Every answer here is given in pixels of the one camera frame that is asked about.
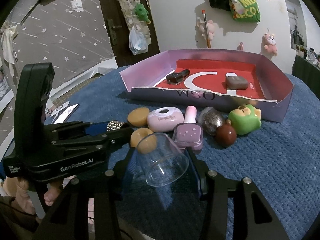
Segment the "person's left hand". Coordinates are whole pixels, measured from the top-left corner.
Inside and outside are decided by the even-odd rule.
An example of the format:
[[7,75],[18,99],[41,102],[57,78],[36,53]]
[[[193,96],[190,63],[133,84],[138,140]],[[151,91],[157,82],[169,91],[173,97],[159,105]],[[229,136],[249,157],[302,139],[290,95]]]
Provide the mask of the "person's left hand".
[[42,207],[52,206],[61,191],[63,190],[63,180],[45,185],[43,189],[37,192],[35,186],[29,185],[29,182],[22,178],[5,178],[3,184],[5,193],[10,197],[10,206],[18,211],[29,215],[35,215],[36,211]]

